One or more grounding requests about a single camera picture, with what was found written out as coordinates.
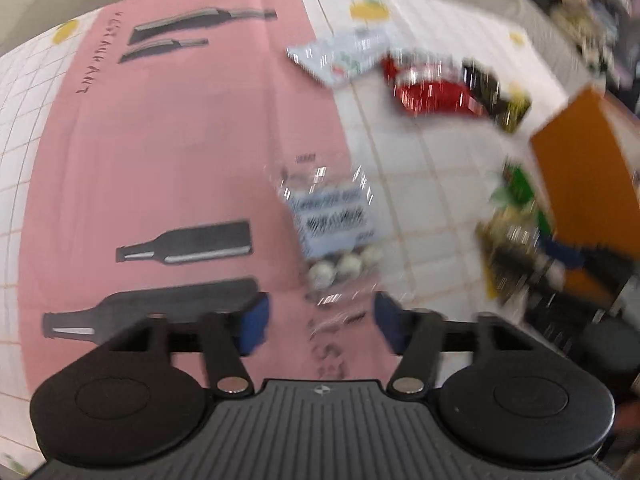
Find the pink poster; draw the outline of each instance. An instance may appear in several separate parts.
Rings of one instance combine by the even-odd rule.
[[[28,194],[18,304],[31,392],[95,347],[68,333],[45,338],[45,314],[121,291],[247,277],[271,297],[266,342],[244,360],[256,386],[388,379],[397,360],[370,317],[310,340],[316,310],[276,195],[283,160],[348,155],[332,92],[285,54],[313,38],[302,0],[126,0],[100,12],[53,103]],[[168,231],[245,220],[251,254],[117,261],[117,248]],[[340,356],[323,364],[327,344]],[[175,363],[202,380],[197,355]]]

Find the snack package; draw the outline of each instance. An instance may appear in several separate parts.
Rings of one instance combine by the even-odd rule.
[[[368,72],[389,51],[384,28],[356,28],[306,45],[287,48],[287,56],[312,78],[334,87]]]
[[[395,84],[396,77],[407,72],[413,75],[407,74],[405,81],[421,76],[421,80],[456,83],[461,77],[460,67],[456,67],[450,57],[443,58],[420,48],[392,48],[381,65],[390,85]]]
[[[512,134],[531,108],[531,98],[525,92],[507,96],[500,82],[489,69],[465,59],[462,62],[462,77],[471,95],[482,103],[497,126]]]
[[[370,210],[373,193],[362,168],[348,174],[329,171],[315,168],[282,183],[305,261],[309,298],[316,303],[333,303],[347,291],[353,299],[372,290],[382,259]]]
[[[509,160],[505,161],[502,168],[502,178],[514,204],[523,208],[535,207],[540,233],[551,237],[553,235],[551,224],[546,218],[545,212],[540,209],[540,200],[536,197],[533,186],[530,184],[530,177],[522,165]]]
[[[381,66],[394,95],[414,116],[489,115],[497,126],[513,133],[531,106],[524,92],[510,98],[501,94],[495,75],[474,60],[464,60],[460,66],[450,57],[420,48],[393,48]]]

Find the egg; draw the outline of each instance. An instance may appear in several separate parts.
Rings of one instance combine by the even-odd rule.
[[[329,288],[335,280],[335,267],[331,262],[320,261],[308,272],[309,283],[313,290]]]
[[[372,269],[382,261],[382,250],[375,245],[370,245],[360,253],[360,259],[365,269]]]
[[[362,260],[357,254],[347,253],[338,261],[335,272],[341,282],[355,280],[362,272]]]

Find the orange cardboard box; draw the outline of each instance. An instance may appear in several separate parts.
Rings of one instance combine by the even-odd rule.
[[[607,117],[607,107],[612,106],[587,89],[530,142],[558,239],[576,246],[606,244],[640,258],[640,207],[630,168]],[[635,123],[632,127],[640,129]],[[581,271],[568,272],[566,286],[594,298],[607,296]]]

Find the black ridged surface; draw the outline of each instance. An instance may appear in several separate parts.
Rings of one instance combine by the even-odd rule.
[[[252,399],[222,402],[193,440],[162,458],[113,470],[52,461],[32,478],[604,480],[612,476],[591,461],[553,471],[510,470],[485,463],[452,443],[425,406],[392,400],[373,381],[269,381]]]

